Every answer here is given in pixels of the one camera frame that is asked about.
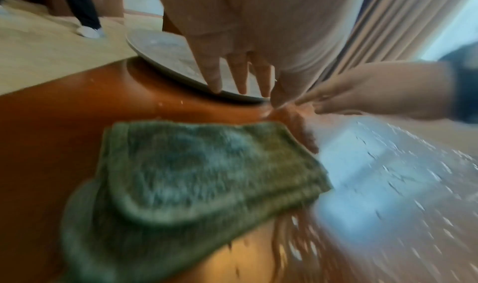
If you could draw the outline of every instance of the green cloth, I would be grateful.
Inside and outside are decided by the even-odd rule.
[[[79,282],[157,282],[329,189],[280,124],[119,123],[67,204],[63,251]]]

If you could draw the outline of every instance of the table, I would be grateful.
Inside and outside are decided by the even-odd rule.
[[[102,131],[138,119],[243,124],[268,106],[238,105],[168,81],[131,58],[0,97],[3,282],[64,271],[58,227],[92,177]],[[478,282],[473,159],[376,119],[276,113],[318,158],[335,190],[224,246],[168,283]]]

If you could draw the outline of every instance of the curtain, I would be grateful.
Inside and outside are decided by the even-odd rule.
[[[366,0],[345,48],[319,78],[359,64],[413,59],[467,0]]]

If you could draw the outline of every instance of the glossy brown tabletop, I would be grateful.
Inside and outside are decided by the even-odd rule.
[[[138,119],[243,124],[270,108],[166,80],[132,58],[0,97],[0,278],[64,271],[59,221],[93,176],[104,127]],[[379,120],[275,113],[335,190],[224,246],[172,283],[478,282],[478,165]]]

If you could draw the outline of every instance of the blue sleeve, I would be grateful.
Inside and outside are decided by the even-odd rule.
[[[457,83],[452,119],[478,124],[478,43],[461,47],[440,61],[450,64]]]

